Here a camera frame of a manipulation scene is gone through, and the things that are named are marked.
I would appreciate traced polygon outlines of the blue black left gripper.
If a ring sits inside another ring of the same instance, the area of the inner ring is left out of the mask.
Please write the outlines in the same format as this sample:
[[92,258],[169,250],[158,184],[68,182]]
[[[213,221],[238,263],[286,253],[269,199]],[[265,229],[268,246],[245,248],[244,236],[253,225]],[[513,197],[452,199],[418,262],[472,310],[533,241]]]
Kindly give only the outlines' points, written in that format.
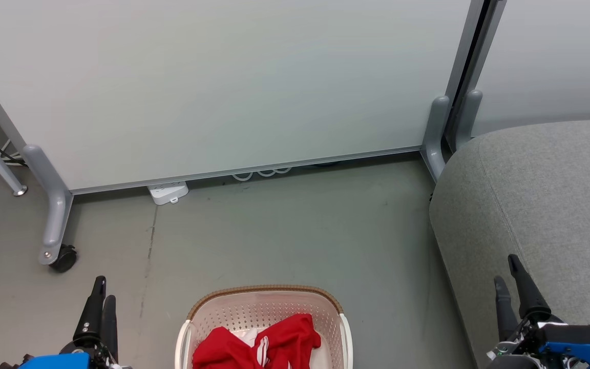
[[0,368],[131,368],[119,364],[116,297],[107,296],[106,288],[106,277],[97,276],[73,334],[73,342],[64,346],[60,353],[26,354],[21,363],[2,362]]

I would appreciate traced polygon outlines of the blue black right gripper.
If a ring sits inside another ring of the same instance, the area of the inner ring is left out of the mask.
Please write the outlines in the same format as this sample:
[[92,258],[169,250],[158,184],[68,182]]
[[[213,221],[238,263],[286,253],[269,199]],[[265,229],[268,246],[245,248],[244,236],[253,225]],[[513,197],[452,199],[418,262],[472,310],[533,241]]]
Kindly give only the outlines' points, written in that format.
[[508,255],[522,320],[511,305],[511,294],[501,276],[495,276],[495,307],[499,343],[489,351],[487,368],[590,368],[590,325],[559,322],[533,278],[515,254]]

